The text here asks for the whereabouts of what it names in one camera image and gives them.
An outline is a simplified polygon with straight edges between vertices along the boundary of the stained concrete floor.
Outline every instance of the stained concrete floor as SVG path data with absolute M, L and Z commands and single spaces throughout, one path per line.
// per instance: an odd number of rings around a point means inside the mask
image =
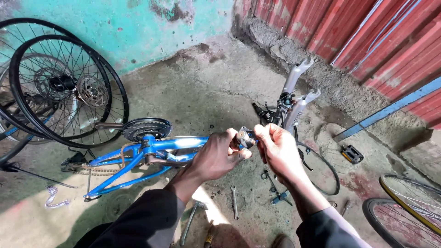
M 229 35 L 213 37 L 204 44 L 182 51 L 177 56 L 140 68 L 122 77 L 130 101 L 130 119 L 154 116 L 174 125 L 173 135 L 209 135 L 233 127 L 249 128 L 259 122 L 251 103 L 275 104 L 286 72 L 259 50 L 244 45 Z M 305 93 L 308 82 L 301 79 L 298 88 Z M 352 124 L 349 116 L 320 98 L 308 105 L 299 124 L 299 138 L 325 156 L 339 173 L 341 189 L 336 201 L 341 211 L 347 199 L 353 202 L 345 218 L 360 236 L 373 247 L 388 247 L 368 224 L 361 205 L 370 197 L 385 197 L 378 184 L 382 173 L 402 173 L 408 169 L 396 155 L 377 143 L 368 133 L 345 140 L 357 147 L 365 160 L 354 166 L 344 160 L 332 134 Z M 127 141 L 116 142 L 99 149 L 96 155 L 115 150 Z M 12 146 L 2 141 L 2 150 Z M 194 199 L 208 203 L 209 210 L 198 210 L 190 228 L 185 247 L 202 247 L 208 223 L 214 219 L 218 233 L 214 247 L 270 247 L 274 238 L 285 233 L 299 245 L 295 234 L 301 223 L 296 208 L 281 202 L 272 206 L 270 184 L 260 178 L 265 165 L 257 149 L 254 156 L 241 162 L 225 177 L 209 181 L 195 193 Z M 58 187 L 54 203 L 65 199 L 70 205 L 55 209 L 44 207 L 48 197 L 46 183 L 16 173 L 0 172 L 0 247 L 68 248 L 94 226 L 113 221 L 134 199 L 149 189 L 162 188 L 176 173 L 172 169 L 149 181 L 112 192 L 85 203 L 87 176 L 60 172 L 59 164 L 72 155 L 65 146 L 48 143 L 27 146 L 13 160 L 24 169 L 76 185 L 78 189 Z M 314 169 L 310 179 L 324 190 L 335 189 L 335 180 L 324 164 L 310 155 L 307 162 Z M 157 167 L 142 166 L 120 178 L 114 184 L 151 173 Z M 91 186 L 106 177 L 93 177 Z M 237 187 L 240 220 L 234 220 L 230 187 Z M 276 182 L 279 191 L 284 186 Z M 187 206 L 178 226 L 172 246 L 179 247 L 179 237 L 185 228 L 193 202 Z

